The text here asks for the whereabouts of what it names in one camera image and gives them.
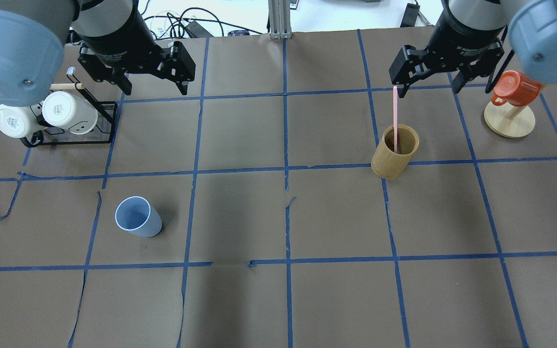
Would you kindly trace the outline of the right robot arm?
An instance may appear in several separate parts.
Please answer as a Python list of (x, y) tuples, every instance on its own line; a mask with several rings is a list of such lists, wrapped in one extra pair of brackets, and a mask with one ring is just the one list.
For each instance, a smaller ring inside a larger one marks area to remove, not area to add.
[(415, 82), (435, 73), (452, 73), (453, 93), (477, 77), (488, 77), (512, 49), (522, 72), (542, 84), (557, 84), (557, 0), (444, 0), (443, 10), (424, 49), (403, 46), (389, 68), (389, 77), (404, 97)]

